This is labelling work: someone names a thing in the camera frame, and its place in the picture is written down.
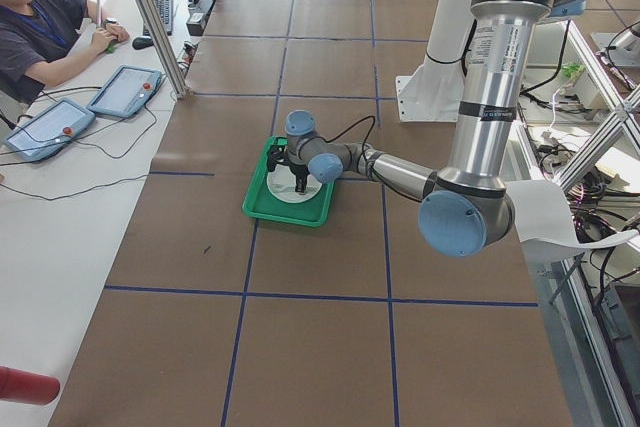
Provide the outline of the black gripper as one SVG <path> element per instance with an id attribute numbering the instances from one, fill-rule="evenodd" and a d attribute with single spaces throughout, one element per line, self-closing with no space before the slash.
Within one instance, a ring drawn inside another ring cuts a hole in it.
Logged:
<path id="1" fill-rule="evenodd" d="M 289 170 L 295 177 L 295 192 L 305 194 L 307 191 L 307 180 L 309 176 L 307 166 L 304 164 L 291 163 L 289 165 Z"/>

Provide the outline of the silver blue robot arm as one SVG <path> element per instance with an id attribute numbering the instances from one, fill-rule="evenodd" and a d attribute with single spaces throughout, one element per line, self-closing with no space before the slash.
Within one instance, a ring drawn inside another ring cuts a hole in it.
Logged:
<path id="1" fill-rule="evenodd" d="M 470 1 L 476 30 L 446 167 L 434 171 L 366 142 L 330 143 L 305 110 L 287 116 L 279 162 L 295 175 L 297 191 L 308 175 L 322 184 L 345 171 L 378 181 L 419 203 L 419 230 L 436 251 L 450 257 L 480 252 L 502 239 L 515 220 L 499 172 L 534 28 L 549 18 L 581 14 L 586 1 Z"/>

